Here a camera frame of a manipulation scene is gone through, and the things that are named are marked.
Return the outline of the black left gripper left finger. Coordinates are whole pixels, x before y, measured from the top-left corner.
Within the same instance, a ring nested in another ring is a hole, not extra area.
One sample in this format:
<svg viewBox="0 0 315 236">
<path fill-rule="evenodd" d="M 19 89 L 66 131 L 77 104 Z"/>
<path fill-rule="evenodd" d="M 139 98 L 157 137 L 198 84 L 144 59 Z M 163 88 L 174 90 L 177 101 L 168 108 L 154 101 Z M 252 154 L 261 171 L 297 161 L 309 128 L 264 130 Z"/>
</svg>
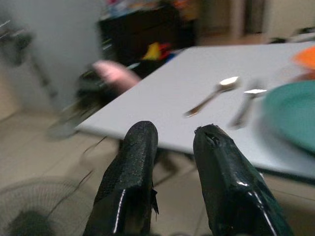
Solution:
<svg viewBox="0 0 315 236">
<path fill-rule="evenodd" d="M 153 168 L 158 131 L 139 121 L 127 132 L 106 169 L 94 199 L 85 236 L 149 236 L 152 211 L 158 211 Z"/>
</svg>

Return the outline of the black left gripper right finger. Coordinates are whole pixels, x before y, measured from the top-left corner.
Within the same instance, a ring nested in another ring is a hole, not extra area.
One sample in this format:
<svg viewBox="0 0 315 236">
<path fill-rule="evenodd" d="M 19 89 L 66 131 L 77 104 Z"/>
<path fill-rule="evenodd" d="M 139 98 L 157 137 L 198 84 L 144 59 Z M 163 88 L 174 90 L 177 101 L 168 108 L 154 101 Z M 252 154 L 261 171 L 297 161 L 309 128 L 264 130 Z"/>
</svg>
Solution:
<svg viewBox="0 0 315 236">
<path fill-rule="evenodd" d="M 193 155 L 213 235 L 293 235 L 263 177 L 221 128 L 198 127 Z"/>
</svg>

